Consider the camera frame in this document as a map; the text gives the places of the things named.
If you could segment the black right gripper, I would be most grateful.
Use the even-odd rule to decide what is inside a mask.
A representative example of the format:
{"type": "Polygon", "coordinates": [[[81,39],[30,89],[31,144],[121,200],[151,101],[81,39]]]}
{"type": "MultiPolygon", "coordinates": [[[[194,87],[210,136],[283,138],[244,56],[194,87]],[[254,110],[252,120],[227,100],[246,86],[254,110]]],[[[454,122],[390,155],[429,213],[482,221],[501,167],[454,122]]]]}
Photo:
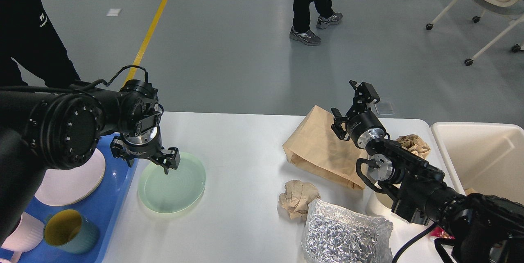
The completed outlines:
{"type": "Polygon", "coordinates": [[[372,84],[353,80],[349,83],[355,91],[352,106],[345,117],[337,108],[331,108],[334,116],[331,128],[339,140],[352,140],[356,147],[364,150],[371,140],[384,138],[387,134],[378,117],[370,111],[371,106],[381,99],[372,84]]]}

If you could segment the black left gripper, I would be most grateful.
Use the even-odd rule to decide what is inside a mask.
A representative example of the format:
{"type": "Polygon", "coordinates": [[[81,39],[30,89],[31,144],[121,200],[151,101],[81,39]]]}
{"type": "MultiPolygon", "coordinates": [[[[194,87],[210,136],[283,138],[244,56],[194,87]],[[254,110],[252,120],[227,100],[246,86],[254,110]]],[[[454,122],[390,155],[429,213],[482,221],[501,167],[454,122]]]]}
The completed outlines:
{"type": "Polygon", "coordinates": [[[178,169],[181,160],[177,147],[163,148],[159,127],[147,130],[137,137],[129,134],[114,136],[110,150],[114,158],[126,161],[130,168],[133,167],[135,158],[149,158],[163,168],[164,174],[169,174],[170,169],[178,169]]]}

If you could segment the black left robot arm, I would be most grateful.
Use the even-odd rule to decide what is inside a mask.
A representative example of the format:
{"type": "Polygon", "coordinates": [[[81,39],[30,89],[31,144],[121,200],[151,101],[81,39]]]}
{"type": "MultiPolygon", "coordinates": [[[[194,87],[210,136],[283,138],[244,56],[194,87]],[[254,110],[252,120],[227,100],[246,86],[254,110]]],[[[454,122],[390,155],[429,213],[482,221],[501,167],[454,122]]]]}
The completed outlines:
{"type": "Polygon", "coordinates": [[[164,148],[163,107],[149,82],[131,79],[120,91],[103,79],[77,81],[68,88],[1,87],[0,238],[4,242],[41,185],[48,169],[71,170],[93,155],[101,136],[117,136],[113,157],[132,166],[146,159],[165,174],[178,168],[178,148],[164,148]]]}

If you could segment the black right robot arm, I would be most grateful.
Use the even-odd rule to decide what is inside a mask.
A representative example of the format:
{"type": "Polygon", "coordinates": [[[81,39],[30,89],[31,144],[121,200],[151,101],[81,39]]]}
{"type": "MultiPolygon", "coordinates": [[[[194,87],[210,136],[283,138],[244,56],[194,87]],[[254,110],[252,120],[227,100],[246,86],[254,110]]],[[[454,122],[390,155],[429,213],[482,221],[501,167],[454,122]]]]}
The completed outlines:
{"type": "Polygon", "coordinates": [[[452,237],[434,241],[445,263],[522,263],[523,205],[494,195],[466,196],[448,187],[442,170],[389,138],[371,110],[380,101],[372,84],[350,81],[350,85],[355,90],[352,107],[345,116],[332,108],[332,130],[372,157],[357,160],[357,175],[373,191],[388,195],[393,200],[392,211],[404,220],[434,222],[402,246],[393,262],[440,227],[452,237]]]}

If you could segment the white cup under arm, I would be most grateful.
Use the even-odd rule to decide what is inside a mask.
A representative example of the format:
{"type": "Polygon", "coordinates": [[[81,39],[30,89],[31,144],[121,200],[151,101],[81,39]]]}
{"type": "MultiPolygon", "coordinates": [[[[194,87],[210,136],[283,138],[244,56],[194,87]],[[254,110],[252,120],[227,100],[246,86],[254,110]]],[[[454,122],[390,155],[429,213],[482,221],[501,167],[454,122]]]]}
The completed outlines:
{"type": "Polygon", "coordinates": [[[372,192],[369,196],[365,213],[374,217],[390,217],[393,213],[391,211],[393,201],[388,195],[372,192]]]}

